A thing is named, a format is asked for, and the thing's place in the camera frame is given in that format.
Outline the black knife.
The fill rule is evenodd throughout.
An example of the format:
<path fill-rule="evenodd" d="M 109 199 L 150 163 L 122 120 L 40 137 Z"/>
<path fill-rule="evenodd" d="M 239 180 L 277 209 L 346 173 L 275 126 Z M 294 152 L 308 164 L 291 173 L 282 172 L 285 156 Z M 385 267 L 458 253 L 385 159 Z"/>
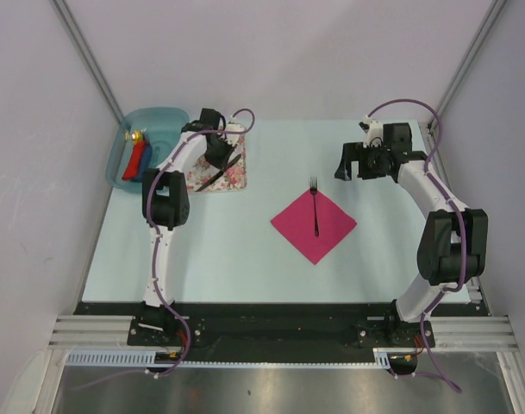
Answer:
<path fill-rule="evenodd" d="M 208 187 L 213 185 L 219 178 L 221 178 L 224 175 L 225 172 L 217 172 L 213 177 L 208 179 L 205 183 L 203 183 L 200 187 L 196 189 L 196 192 L 202 192 L 206 190 Z"/>

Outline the black fork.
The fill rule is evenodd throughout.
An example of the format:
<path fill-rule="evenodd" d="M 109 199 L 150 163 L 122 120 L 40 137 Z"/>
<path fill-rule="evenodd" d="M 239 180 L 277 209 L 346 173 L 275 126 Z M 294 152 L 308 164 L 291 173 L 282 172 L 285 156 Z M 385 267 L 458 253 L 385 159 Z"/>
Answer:
<path fill-rule="evenodd" d="M 317 195 L 318 195 L 317 177 L 309 178 L 309 193 L 312 197 L 312 203 L 313 203 L 315 237 L 319 237 L 320 230 L 319 230 L 318 211 L 317 211 Z"/>

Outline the magenta paper napkin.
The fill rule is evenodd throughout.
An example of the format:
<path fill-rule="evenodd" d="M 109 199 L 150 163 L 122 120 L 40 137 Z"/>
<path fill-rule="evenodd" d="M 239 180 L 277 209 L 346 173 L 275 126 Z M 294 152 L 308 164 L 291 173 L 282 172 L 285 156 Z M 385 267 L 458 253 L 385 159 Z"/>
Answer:
<path fill-rule="evenodd" d="M 320 236 L 315 237 L 312 197 L 302 193 L 270 223 L 310 263 L 316 265 L 333 250 L 357 222 L 320 191 L 317 195 Z"/>

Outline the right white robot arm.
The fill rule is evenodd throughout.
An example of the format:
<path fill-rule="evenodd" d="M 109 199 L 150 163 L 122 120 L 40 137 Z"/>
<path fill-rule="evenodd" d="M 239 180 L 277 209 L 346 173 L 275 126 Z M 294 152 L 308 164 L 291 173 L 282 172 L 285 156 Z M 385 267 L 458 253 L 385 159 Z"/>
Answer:
<path fill-rule="evenodd" d="M 418 274 L 377 323 L 378 344 L 407 348 L 425 338 L 427 319 L 448 294 L 480 276 L 485 267 L 488 216 L 471 209 L 435 175 L 428 156 L 412 147 L 406 122 L 360 122 L 363 141 L 346 143 L 336 179 L 390 177 L 414 200 L 426 222 L 416 264 Z"/>

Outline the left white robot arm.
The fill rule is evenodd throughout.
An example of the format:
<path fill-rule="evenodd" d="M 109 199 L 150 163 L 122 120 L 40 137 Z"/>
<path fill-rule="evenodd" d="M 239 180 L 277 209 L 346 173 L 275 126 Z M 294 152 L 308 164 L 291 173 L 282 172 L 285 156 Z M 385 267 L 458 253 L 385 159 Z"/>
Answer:
<path fill-rule="evenodd" d="M 150 230 L 150 276 L 136 320 L 147 335 L 160 345 L 171 342 L 180 322 L 172 309 L 171 255 L 176 234 L 190 214 L 187 174 L 202 158 L 222 171 L 230 161 L 239 139 L 248 131 L 235 118 L 226 121 L 217 110 L 203 109 L 197 120 L 186 123 L 170 154 L 142 179 L 142 214 Z"/>

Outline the floral cloth mat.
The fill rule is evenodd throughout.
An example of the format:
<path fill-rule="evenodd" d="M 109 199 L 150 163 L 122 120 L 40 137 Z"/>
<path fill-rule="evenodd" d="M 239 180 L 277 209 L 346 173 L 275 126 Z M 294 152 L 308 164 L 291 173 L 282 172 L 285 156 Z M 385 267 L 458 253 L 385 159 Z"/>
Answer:
<path fill-rule="evenodd" d="M 237 141 L 237 145 L 241 146 L 240 160 L 234 166 L 229 168 L 213 185 L 202 192 L 240 191 L 247 187 L 247 163 L 244 135 Z M 186 177 L 188 192 L 196 192 L 198 187 L 219 171 L 220 170 L 217 168 L 211 166 L 203 156 L 199 158 Z"/>

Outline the blue marker pen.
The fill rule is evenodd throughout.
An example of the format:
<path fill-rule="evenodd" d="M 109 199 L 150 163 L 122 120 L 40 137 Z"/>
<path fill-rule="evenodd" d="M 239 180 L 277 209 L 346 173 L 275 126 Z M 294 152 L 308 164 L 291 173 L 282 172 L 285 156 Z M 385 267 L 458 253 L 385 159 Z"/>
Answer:
<path fill-rule="evenodd" d="M 141 154 L 140 163 L 138 165 L 138 172 L 132 178 L 133 182 L 142 181 L 143 174 L 149 167 L 149 163 L 151 161 L 152 154 L 153 154 L 153 147 L 151 145 L 146 146 Z"/>

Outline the gold foil candy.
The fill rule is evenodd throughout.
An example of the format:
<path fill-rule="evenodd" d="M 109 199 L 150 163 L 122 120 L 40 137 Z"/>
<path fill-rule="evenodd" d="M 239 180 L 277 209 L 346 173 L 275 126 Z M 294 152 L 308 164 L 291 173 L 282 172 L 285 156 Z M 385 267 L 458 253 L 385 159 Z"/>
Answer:
<path fill-rule="evenodd" d="M 146 140 L 146 134 L 143 130 L 126 130 L 124 132 L 124 138 L 126 141 L 132 141 L 134 144 Z"/>

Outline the red marker pen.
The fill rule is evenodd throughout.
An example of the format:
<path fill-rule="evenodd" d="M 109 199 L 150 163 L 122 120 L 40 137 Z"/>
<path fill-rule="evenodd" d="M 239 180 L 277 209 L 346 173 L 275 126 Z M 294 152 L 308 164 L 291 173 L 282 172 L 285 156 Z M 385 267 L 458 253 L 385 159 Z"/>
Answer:
<path fill-rule="evenodd" d="M 122 175 L 122 180 L 129 181 L 138 175 L 141 157 L 145 146 L 146 143 L 144 141 L 139 141 L 138 143 L 134 144 L 127 167 Z"/>

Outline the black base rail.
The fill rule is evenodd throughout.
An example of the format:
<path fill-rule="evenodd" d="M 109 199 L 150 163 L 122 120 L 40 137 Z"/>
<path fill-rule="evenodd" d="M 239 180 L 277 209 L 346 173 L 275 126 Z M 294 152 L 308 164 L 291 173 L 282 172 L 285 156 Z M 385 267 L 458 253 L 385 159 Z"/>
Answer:
<path fill-rule="evenodd" d="M 127 345 L 189 350 L 191 362 L 349 363 L 366 362 L 378 344 L 376 325 L 391 304 L 194 304 L 177 303 L 179 330 L 167 335 L 141 327 L 142 303 L 78 304 L 77 316 L 131 316 Z M 425 338 L 435 345 L 438 324 Z"/>

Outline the aluminium frame rail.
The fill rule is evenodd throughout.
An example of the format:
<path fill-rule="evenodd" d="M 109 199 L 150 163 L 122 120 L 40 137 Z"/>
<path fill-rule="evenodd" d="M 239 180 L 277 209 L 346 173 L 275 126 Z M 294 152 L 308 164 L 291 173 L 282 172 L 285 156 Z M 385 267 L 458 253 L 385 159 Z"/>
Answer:
<path fill-rule="evenodd" d="M 59 316 L 48 343 L 51 349 L 126 348 L 131 316 Z"/>

